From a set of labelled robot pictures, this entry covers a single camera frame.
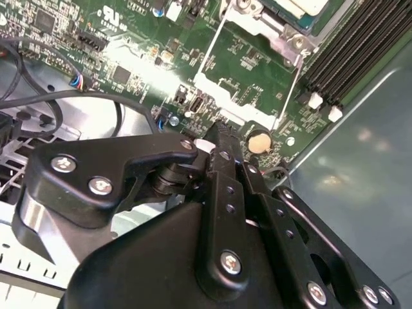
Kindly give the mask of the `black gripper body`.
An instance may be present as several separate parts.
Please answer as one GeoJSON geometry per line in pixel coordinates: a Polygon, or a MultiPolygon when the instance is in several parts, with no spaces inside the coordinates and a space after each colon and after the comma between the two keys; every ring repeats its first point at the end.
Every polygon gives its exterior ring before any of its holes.
{"type": "Polygon", "coordinates": [[[274,276],[259,229],[246,226],[250,281],[235,300],[208,297],[195,277],[201,207],[169,210],[90,254],[62,298],[64,308],[301,308],[274,276]]]}

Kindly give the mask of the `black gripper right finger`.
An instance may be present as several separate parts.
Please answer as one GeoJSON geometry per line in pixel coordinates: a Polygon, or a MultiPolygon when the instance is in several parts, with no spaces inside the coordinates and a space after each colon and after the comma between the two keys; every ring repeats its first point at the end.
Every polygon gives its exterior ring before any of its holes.
{"type": "Polygon", "coordinates": [[[270,190],[241,164],[247,218],[258,225],[283,308],[400,308],[381,278],[292,190],[270,190]]]}

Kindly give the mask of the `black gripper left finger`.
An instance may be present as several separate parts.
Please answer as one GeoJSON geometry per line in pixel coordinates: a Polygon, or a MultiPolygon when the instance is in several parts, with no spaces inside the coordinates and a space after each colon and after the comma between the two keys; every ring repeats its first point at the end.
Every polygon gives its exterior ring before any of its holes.
{"type": "Polygon", "coordinates": [[[237,299],[250,281],[242,161],[233,129],[44,144],[29,156],[12,231],[25,248],[71,272],[94,251],[157,216],[201,207],[195,259],[211,299],[237,299]]]}

